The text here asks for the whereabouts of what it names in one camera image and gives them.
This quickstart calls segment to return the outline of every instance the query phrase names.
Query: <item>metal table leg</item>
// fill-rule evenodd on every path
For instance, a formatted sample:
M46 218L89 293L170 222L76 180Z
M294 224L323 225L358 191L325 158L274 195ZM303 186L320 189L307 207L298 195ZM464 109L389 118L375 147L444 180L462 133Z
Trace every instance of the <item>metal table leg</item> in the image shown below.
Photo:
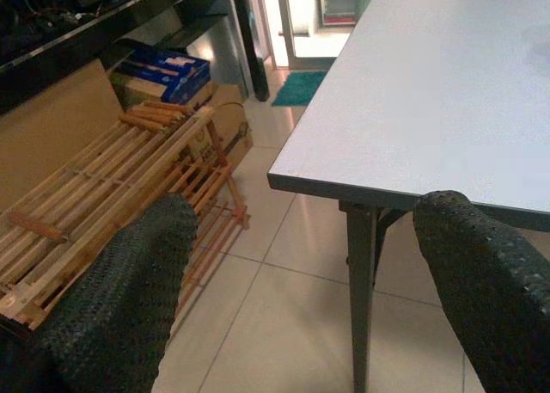
M347 215L354 392L365 393L369 376L370 311L374 291L378 210L341 201L339 208Z

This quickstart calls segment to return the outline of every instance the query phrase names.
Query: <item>white tile floor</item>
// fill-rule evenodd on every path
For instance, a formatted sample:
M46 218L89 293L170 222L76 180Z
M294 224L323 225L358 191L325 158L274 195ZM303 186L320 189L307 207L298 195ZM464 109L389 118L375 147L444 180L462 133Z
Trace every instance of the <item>white tile floor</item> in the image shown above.
M272 99L288 75L269 76ZM303 107L246 101L255 146L235 172L251 218L169 345L155 393L351 392L345 218L331 200L273 191L266 172ZM537 248L549 235L526 233ZM373 306L370 392L481 393L404 217Z

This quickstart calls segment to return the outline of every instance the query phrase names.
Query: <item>green doormat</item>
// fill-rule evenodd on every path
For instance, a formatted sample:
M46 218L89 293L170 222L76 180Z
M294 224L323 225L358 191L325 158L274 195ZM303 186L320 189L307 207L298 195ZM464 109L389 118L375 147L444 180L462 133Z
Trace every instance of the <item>green doormat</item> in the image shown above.
M292 72L273 102L274 107L308 105L323 82L326 72Z

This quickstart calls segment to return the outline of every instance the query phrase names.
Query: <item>white table top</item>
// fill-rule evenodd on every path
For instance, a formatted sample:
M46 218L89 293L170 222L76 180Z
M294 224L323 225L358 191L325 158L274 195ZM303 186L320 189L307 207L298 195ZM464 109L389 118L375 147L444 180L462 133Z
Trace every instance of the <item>white table top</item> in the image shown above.
M373 0L268 176L550 216L549 163L550 0Z

